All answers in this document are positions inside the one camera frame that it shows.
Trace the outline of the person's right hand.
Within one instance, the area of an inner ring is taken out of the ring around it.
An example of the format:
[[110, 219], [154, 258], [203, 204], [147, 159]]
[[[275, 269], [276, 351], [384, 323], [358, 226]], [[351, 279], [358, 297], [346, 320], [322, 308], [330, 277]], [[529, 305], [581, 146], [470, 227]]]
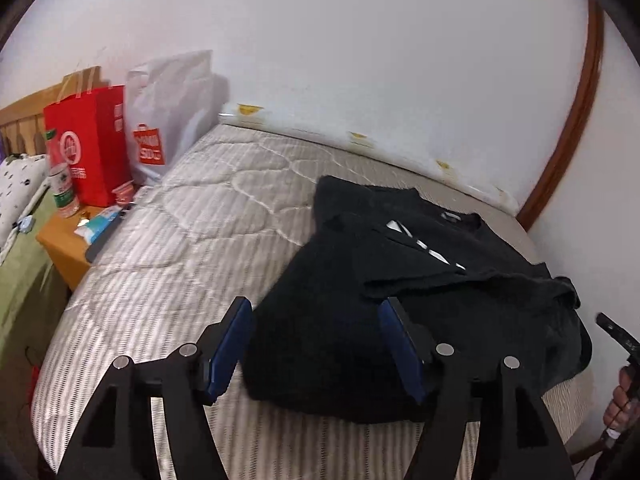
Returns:
[[629, 366], [620, 370], [618, 385], [612, 392], [612, 399], [603, 413], [603, 423], [608, 429], [624, 432], [639, 420], [639, 400], [630, 400], [628, 390], [634, 379], [634, 372]]

